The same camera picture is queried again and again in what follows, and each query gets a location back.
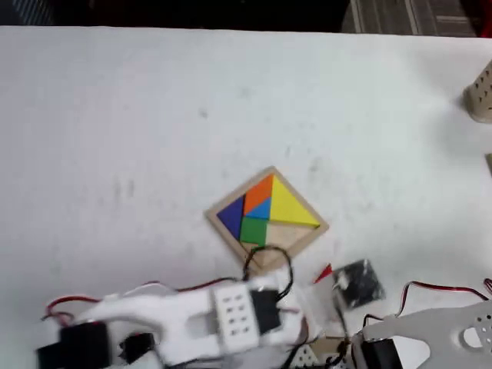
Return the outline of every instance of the tangram puzzle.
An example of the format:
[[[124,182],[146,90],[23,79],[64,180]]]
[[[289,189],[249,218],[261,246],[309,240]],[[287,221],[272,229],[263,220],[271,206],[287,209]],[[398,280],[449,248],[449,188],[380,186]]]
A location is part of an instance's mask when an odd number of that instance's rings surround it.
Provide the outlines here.
[[[226,242],[242,259],[252,248],[275,245],[291,257],[328,229],[327,223],[274,168],[269,167],[206,212]],[[251,263],[269,271],[285,262],[275,251],[263,251]]]

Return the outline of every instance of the green square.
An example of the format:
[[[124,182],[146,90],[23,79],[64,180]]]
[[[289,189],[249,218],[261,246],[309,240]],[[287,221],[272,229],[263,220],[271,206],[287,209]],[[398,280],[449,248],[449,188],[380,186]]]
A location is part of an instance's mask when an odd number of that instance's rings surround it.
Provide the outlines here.
[[[267,238],[267,219],[244,217],[241,222],[241,235],[239,240],[249,244],[264,246]]]

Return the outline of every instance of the dark blue triangle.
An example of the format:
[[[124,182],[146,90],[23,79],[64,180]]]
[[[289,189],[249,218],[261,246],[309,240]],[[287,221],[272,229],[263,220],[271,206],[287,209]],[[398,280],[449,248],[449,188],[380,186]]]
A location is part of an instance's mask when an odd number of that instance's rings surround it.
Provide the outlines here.
[[[234,201],[226,208],[223,208],[217,214],[221,222],[225,225],[225,227],[231,232],[231,234],[238,241],[239,241],[239,234],[241,233],[243,203],[244,203],[244,196],[241,196],[238,200]]]
[[[246,216],[249,218],[270,219],[270,205],[271,198],[267,198],[256,208],[247,213]]]

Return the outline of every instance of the dark carpet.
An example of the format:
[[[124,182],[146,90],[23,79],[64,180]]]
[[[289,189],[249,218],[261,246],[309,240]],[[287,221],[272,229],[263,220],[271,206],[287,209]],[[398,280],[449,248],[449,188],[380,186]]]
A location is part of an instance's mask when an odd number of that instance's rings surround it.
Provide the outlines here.
[[[351,0],[342,32],[476,37],[479,0]]]

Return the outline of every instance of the small red object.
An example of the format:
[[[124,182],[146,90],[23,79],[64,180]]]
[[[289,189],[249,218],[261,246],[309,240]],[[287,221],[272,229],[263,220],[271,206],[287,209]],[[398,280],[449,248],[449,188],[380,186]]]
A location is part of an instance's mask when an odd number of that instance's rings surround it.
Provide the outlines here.
[[[480,37],[492,38],[492,1],[481,0],[481,4],[484,9],[484,26]]]
[[[323,269],[321,274],[317,276],[317,278],[314,280],[313,283],[315,283],[315,284],[318,283],[320,280],[327,277],[331,273],[333,273],[333,269],[331,269],[331,264],[328,264],[327,267],[325,269]]]

